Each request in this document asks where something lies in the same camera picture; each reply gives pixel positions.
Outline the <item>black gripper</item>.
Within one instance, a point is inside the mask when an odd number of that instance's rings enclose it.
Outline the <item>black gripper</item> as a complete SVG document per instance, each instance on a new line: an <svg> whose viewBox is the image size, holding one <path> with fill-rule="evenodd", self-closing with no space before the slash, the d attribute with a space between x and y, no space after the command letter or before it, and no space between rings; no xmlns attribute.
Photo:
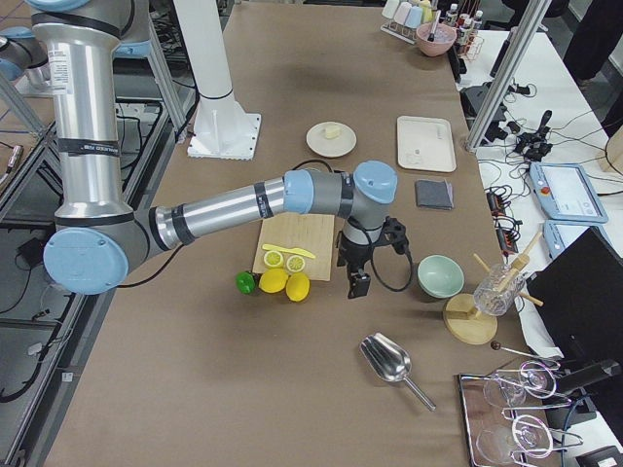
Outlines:
<svg viewBox="0 0 623 467"><path fill-rule="evenodd" d="M373 262L377 248L391 246L397 255L407 255L406 227L396 218L386 217L375 228L365 227L356 218L349 217L337 239L338 266L348 269L348 298L366 297L371 276L364 271Z"/></svg>

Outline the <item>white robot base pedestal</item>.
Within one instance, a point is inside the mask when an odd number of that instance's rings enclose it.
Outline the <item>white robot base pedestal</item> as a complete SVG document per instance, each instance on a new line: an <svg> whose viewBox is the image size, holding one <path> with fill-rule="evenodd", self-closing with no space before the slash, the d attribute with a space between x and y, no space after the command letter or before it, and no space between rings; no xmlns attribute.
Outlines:
<svg viewBox="0 0 623 467"><path fill-rule="evenodd" d="M237 102L230 76L217 3L174 3L200 98L188 155L249 161L259 136L261 116Z"/></svg>

